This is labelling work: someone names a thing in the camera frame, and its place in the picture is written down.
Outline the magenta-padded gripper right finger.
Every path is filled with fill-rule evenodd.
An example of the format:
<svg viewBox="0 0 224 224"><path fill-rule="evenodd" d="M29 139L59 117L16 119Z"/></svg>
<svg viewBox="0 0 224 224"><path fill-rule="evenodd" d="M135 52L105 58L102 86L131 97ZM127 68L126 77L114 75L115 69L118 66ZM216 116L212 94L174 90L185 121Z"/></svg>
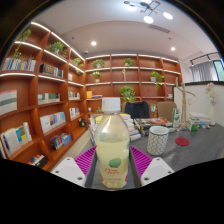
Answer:
<svg viewBox="0 0 224 224"><path fill-rule="evenodd" d="M173 173L173 169L160 157L152 158L131 146L130 164L136 188L143 187Z"/></svg>

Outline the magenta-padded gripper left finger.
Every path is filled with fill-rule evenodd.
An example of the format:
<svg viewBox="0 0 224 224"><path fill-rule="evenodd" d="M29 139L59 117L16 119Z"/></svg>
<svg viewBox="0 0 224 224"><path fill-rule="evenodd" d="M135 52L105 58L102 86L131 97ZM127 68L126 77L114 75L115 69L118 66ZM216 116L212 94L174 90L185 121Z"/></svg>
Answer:
<svg viewBox="0 0 224 224"><path fill-rule="evenodd" d="M96 147L82 152L75 158L66 157L51 173L84 188L93 183L97 162Z"/></svg>

